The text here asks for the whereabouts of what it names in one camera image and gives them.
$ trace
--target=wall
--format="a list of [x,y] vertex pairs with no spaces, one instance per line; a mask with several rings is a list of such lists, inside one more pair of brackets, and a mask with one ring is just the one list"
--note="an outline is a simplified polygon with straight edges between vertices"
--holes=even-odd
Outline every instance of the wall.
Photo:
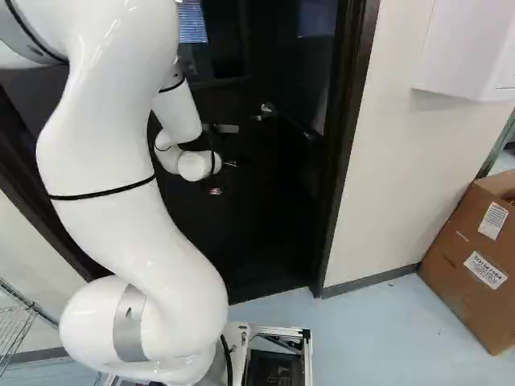
[[[35,230],[0,191],[0,277],[26,298],[38,302],[58,318],[70,296],[84,279]],[[0,306],[8,306],[0,296]],[[60,346],[54,329],[44,322],[34,325],[24,351]]]
[[410,88],[433,3],[381,3],[325,286],[420,261],[515,105]]

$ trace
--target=floor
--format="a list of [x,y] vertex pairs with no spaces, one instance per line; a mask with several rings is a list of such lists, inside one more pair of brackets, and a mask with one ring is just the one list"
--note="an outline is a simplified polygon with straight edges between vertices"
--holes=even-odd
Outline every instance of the floor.
[[[326,300],[297,289],[232,306],[229,318],[311,328],[317,386],[503,386],[515,379],[515,349],[490,356],[416,275]],[[77,363],[15,371],[0,385],[93,386],[96,378]]]
[[515,169],[515,150],[503,150],[488,175],[497,175],[513,169]]

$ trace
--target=robotic arm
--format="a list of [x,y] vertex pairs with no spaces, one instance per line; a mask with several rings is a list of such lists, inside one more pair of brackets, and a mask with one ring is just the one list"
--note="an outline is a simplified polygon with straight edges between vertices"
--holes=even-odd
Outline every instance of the robotic arm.
[[[39,172],[72,238],[116,274],[72,297],[60,320],[64,347],[101,372],[194,384],[212,365],[228,300],[219,273],[167,214],[146,143],[153,109],[163,124],[155,151],[165,168],[192,181],[211,169],[205,154],[176,146],[202,129],[173,62],[175,2],[0,4],[0,65],[70,63],[38,139]],[[216,158],[214,170],[220,164]]]

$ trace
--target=brown cardboard box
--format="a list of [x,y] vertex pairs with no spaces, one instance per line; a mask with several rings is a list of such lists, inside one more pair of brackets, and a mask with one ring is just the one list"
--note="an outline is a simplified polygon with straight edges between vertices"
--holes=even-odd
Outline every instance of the brown cardboard box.
[[474,181],[419,271],[492,355],[515,344],[513,198],[515,171]]

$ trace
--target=barcode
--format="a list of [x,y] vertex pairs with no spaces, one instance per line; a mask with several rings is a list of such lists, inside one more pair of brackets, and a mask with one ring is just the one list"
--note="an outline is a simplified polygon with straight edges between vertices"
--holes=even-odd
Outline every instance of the barcode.
[[508,214],[508,210],[504,209],[498,203],[491,203],[483,217],[483,221],[481,221],[478,232],[492,240],[497,240],[497,237],[508,218]]
[[463,265],[492,290],[497,290],[508,279],[507,275],[486,261],[477,251],[472,252]]

